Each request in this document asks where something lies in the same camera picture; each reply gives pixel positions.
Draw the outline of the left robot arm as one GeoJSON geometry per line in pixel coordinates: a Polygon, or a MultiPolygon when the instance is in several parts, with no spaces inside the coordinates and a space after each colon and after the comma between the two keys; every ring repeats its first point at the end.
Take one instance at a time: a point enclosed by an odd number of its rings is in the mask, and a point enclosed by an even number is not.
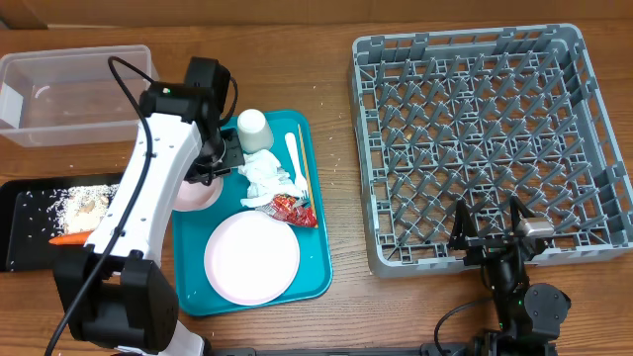
{"type": "Polygon", "coordinates": [[[183,83],[150,79],[129,100],[135,148],[106,215],[78,251],[62,254],[53,278],[62,332],[121,355],[210,355],[211,342],[179,321],[175,290],[161,271],[168,219],[182,183],[210,186],[243,164],[226,103],[236,80],[217,60],[192,57],[183,83]]]}

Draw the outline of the white plastic cup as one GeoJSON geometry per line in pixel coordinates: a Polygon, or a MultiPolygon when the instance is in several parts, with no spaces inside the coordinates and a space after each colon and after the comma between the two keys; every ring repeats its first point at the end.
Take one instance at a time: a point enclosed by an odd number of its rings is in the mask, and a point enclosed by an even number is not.
{"type": "Polygon", "coordinates": [[[270,149],[274,137],[264,114],[256,109],[247,109],[237,117],[237,133],[242,149],[254,153],[270,149]]]}

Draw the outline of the orange carrot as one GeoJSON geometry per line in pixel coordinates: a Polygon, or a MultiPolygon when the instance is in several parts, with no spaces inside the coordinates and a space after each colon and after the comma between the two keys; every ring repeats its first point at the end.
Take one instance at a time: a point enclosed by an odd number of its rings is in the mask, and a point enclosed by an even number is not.
{"type": "Polygon", "coordinates": [[[51,238],[48,242],[52,245],[84,245],[91,231],[81,231],[51,238]]]}

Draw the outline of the black plastic bin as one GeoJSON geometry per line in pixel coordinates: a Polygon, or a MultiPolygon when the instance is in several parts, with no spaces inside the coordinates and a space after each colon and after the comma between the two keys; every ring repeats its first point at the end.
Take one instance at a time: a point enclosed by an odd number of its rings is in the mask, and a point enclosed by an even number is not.
{"type": "Polygon", "coordinates": [[[120,173],[49,177],[9,181],[1,186],[1,270],[45,270],[60,253],[79,245],[54,245],[63,234],[60,204],[73,187],[106,185],[121,181],[120,173]]]}

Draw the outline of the teal serving tray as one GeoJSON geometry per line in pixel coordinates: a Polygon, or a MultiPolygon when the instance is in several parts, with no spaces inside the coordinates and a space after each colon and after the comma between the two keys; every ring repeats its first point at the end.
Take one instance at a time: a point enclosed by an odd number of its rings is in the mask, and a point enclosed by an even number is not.
{"type": "MultiPolygon", "coordinates": [[[[294,169],[284,136],[293,133],[299,141],[298,125],[301,125],[318,220],[318,228],[292,227],[300,245],[300,266],[290,287],[269,303],[273,306],[320,297],[330,287],[333,270],[309,122],[303,114],[293,110],[266,112],[264,116],[274,137],[271,152],[289,173],[294,169]]],[[[206,277],[204,254],[216,227],[245,210],[240,200],[246,197],[248,186],[247,179],[233,171],[224,178],[222,194],[214,204],[200,211],[172,214],[175,290],[181,311],[189,315],[209,316],[246,309],[215,292],[206,277]]]]}

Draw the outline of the pink round plate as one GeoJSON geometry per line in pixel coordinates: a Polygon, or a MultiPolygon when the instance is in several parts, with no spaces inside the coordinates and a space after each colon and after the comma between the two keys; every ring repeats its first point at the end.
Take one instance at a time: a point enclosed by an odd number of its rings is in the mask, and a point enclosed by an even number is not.
{"type": "Polygon", "coordinates": [[[259,306],[280,297],[300,266],[298,239],[284,222],[246,211],[221,222],[204,254],[206,277],[225,300],[259,306]]]}

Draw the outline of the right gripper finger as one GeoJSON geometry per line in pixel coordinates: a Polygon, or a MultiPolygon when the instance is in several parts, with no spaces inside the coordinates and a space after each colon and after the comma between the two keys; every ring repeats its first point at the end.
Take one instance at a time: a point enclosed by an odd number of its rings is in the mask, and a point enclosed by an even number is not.
{"type": "Polygon", "coordinates": [[[456,202],[454,218],[448,247],[454,250],[466,250],[469,248],[468,240],[478,237],[478,230],[463,199],[456,202]]]}
{"type": "Polygon", "coordinates": [[[530,211],[517,196],[511,196],[509,199],[511,232],[516,236],[526,236],[524,228],[520,226],[523,219],[531,219],[534,213],[530,211]]]}

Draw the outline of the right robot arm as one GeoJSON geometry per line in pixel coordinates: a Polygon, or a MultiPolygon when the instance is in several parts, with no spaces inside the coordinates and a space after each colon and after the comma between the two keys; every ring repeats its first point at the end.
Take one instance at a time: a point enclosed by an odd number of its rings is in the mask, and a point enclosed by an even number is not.
{"type": "Polygon", "coordinates": [[[488,298],[449,311],[434,328],[434,344],[441,355],[450,352],[439,341],[441,325],[453,314],[492,302],[498,329],[485,329],[474,336],[458,355],[555,355],[554,341],[571,308],[571,299],[545,283],[532,284],[525,263],[547,248],[545,239],[554,233],[552,224],[536,216],[518,198],[509,200],[511,227],[503,237],[481,237],[463,200],[456,202],[448,246],[466,252],[464,264],[478,266],[488,298]]]}

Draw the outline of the red snack wrapper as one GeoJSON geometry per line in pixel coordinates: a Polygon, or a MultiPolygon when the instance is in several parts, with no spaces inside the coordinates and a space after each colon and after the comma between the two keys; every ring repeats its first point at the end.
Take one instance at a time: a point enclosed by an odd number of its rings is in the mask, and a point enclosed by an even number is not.
{"type": "Polygon", "coordinates": [[[301,227],[317,227],[317,216],[309,200],[291,195],[278,194],[257,211],[274,220],[301,227]]]}

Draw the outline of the spilled rice and scraps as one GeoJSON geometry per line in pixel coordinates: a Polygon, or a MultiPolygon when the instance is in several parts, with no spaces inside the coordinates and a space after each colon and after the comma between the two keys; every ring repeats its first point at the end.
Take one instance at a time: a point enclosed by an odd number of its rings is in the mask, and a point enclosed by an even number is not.
{"type": "Polygon", "coordinates": [[[89,231],[103,219],[118,188],[104,184],[27,191],[18,196],[16,213],[47,238],[89,231]]]}

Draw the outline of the white plastic fork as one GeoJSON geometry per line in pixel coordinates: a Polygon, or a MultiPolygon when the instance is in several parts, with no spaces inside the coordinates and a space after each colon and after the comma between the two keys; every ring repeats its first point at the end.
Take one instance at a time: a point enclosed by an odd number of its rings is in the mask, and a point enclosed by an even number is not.
{"type": "Polygon", "coordinates": [[[296,137],[293,133],[286,133],[284,139],[295,172],[294,184],[301,191],[303,198],[307,199],[309,197],[308,182],[301,169],[296,137]]]}

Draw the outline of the pink bowl with food scraps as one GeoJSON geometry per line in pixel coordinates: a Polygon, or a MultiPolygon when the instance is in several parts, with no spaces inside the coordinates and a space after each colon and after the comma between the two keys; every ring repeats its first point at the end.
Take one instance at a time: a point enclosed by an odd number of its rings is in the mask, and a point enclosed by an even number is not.
{"type": "Polygon", "coordinates": [[[210,185],[183,181],[174,202],[178,212],[200,211],[214,204],[222,194],[224,179],[215,178],[210,185]]]}

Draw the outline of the wooden chopstick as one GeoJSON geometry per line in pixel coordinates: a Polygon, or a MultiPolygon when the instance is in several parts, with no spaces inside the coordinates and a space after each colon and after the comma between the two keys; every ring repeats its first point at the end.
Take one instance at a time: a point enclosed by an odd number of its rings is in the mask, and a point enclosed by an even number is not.
{"type": "Polygon", "coordinates": [[[309,203],[310,203],[311,210],[312,210],[313,215],[315,217],[315,226],[314,226],[314,228],[318,228],[317,209],[316,209],[314,195],[313,195],[313,189],[312,189],[312,185],[311,185],[310,170],[309,170],[309,165],[308,165],[308,162],[307,162],[307,153],[306,153],[306,148],[305,148],[305,143],[304,143],[304,139],[303,139],[303,133],[302,133],[301,125],[298,125],[298,138],[299,138],[299,143],[298,143],[298,147],[299,148],[298,148],[298,150],[299,150],[300,161],[301,161],[302,169],[303,169],[302,172],[303,172],[304,178],[306,180],[307,196],[308,196],[308,200],[309,200],[309,203]]]}

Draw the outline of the grey dishwasher rack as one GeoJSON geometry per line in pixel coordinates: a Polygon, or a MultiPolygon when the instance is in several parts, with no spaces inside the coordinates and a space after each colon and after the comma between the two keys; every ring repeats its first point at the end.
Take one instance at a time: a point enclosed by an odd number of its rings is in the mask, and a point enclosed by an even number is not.
{"type": "Polygon", "coordinates": [[[458,200],[483,237],[510,232],[512,198],[545,218],[537,265],[631,250],[632,186],[576,26],[361,37],[349,74],[376,276],[462,272],[458,200]]]}

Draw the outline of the crumpled white napkin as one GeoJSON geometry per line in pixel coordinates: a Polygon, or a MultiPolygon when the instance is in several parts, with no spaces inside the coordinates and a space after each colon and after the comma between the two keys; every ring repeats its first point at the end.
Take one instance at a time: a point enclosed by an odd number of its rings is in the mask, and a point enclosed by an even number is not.
{"type": "Polygon", "coordinates": [[[278,195],[302,198],[304,194],[293,183],[277,157],[267,149],[244,155],[244,164],[237,167],[249,186],[246,197],[240,202],[247,208],[267,205],[278,195]]]}

